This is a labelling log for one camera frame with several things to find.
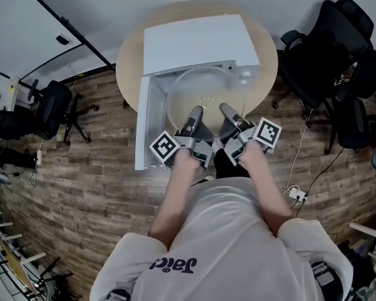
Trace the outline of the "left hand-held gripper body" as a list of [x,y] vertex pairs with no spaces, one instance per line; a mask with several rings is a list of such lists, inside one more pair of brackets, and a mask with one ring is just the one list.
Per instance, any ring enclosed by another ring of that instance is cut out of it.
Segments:
[[179,149],[189,149],[191,156],[207,169],[212,158],[212,147],[205,141],[196,141],[192,137],[171,136],[163,131],[149,146],[158,161],[166,168],[172,169],[174,156]]

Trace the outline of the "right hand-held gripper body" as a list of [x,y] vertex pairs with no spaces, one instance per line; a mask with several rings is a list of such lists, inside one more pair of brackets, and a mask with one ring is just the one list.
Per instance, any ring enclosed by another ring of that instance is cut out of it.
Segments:
[[238,133],[227,141],[224,152],[234,166],[238,164],[239,157],[244,153],[248,142],[260,143],[264,153],[274,152],[282,130],[279,125],[264,117],[258,125],[242,117],[233,117],[232,123]]

